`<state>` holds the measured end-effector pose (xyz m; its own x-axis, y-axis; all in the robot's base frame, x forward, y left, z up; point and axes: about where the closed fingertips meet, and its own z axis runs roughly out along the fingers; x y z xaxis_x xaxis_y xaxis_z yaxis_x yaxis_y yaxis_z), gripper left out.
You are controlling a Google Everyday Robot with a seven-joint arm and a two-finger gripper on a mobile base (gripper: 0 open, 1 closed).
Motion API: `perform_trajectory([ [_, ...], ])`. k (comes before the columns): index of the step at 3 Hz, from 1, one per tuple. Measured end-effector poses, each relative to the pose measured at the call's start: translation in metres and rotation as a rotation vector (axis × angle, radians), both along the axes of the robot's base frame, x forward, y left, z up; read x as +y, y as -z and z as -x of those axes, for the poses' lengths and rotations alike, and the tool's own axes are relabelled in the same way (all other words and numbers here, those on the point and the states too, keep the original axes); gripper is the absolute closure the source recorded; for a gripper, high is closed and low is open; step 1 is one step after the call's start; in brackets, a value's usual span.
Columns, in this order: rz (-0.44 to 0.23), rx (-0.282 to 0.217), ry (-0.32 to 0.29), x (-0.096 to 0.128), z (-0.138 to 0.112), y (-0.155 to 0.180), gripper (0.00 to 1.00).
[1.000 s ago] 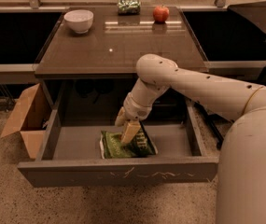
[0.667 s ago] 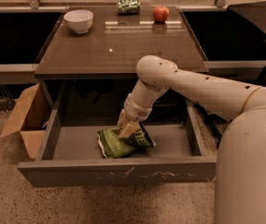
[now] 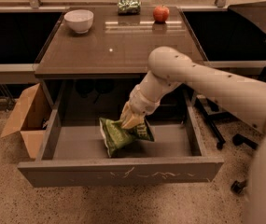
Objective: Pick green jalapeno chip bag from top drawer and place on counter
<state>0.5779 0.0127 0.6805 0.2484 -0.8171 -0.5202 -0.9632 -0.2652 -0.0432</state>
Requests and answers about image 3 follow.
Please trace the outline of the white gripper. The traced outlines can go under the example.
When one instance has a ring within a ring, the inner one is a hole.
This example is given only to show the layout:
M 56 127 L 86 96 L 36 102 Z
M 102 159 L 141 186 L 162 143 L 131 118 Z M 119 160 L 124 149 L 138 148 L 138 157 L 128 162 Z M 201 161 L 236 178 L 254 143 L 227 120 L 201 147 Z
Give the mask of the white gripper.
M 152 98 L 147 98 L 142 93 L 141 87 L 136 85 L 130 93 L 129 103 L 126 102 L 121 111 L 121 127 L 129 130 L 143 123 L 144 116 L 153 114 L 159 107 L 160 101 L 161 99 L 154 101 Z

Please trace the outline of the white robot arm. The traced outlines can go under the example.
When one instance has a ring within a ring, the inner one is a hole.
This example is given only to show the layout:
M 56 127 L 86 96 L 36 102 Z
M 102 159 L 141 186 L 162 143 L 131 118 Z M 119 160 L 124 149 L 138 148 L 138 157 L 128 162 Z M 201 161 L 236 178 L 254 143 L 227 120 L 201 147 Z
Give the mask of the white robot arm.
M 148 72 L 122 110 L 122 127 L 142 123 L 180 84 L 264 134 L 249 171 L 245 224 L 266 224 L 266 83 L 197 64 L 175 49 L 159 47 L 149 54 Z

